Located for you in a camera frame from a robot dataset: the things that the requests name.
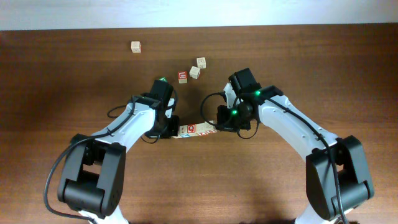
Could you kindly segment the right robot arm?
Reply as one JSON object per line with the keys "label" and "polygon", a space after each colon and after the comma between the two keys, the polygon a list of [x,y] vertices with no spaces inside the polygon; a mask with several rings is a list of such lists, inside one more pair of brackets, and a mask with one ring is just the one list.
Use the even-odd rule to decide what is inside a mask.
{"label": "right robot arm", "polygon": [[308,207],[295,223],[347,223],[346,214],[374,197],[362,143],[341,138],[299,111],[276,86],[262,87],[249,68],[233,73],[219,106],[220,131],[249,130],[251,121],[279,134],[305,161]]}

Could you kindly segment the green N letter block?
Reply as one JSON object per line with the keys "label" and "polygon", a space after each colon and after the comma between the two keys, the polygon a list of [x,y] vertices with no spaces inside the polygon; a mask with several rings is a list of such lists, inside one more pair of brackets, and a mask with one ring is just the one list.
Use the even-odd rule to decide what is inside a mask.
{"label": "green N letter block", "polygon": [[177,127],[176,129],[174,129],[172,131],[172,137],[175,138],[175,139],[181,138],[181,136],[180,136],[180,128],[179,127]]}

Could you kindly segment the plain block red edge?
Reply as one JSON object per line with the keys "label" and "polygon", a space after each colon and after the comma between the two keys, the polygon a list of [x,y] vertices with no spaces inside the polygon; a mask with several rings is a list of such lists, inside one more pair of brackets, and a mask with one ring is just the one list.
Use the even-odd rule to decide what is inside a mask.
{"label": "plain block red edge", "polygon": [[196,124],[196,134],[198,136],[204,136],[208,134],[205,123]]}

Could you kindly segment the plain block red side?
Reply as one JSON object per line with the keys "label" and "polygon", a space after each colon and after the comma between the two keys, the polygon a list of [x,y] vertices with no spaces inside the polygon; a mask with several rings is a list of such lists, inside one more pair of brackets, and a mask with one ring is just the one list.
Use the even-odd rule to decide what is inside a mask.
{"label": "plain block red side", "polygon": [[211,133],[216,133],[217,130],[215,126],[211,125],[208,122],[205,122],[205,132],[211,134]]}

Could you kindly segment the red Q letter block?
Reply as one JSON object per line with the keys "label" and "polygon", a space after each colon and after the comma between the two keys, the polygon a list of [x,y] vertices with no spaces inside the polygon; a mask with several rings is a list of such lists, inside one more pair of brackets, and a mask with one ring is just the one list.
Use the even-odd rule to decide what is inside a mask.
{"label": "red Q letter block", "polygon": [[197,136],[197,125],[196,124],[188,124],[187,125],[187,134],[191,137]]}

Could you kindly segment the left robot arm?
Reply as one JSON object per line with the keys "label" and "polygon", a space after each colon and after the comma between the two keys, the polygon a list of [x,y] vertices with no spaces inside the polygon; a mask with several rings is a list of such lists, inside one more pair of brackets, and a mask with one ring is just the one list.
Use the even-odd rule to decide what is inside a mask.
{"label": "left robot arm", "polygon": [[107,127],[85,136],[76,134],[61,155],[65,163],[57,197],[90,223],[127,223],[119,207],[124,187],[126,154],[145,136],[155,143],[176,136],[173,86],[155,80],[150,92],[133,95],[124,111]]}

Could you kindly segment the green B letter block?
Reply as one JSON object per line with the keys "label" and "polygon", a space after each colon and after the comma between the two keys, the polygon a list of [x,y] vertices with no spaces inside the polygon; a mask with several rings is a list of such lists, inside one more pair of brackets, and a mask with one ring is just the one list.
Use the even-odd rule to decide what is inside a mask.
{"label": "green B letter block", "polygon": [[159,80],[168,83],[167,79],[164,77],[160,78]]}

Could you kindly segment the picture block blue side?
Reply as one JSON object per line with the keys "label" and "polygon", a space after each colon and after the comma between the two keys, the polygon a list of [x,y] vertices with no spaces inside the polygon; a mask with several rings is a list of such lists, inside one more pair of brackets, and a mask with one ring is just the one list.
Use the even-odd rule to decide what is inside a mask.
{"label": "picture block blue side", "polygon": [[180,138],[189,138],[190,137],[190,135],[187,132],[187,128],[188,128],[187,125],[182,125],[179,127],[178,136]]}

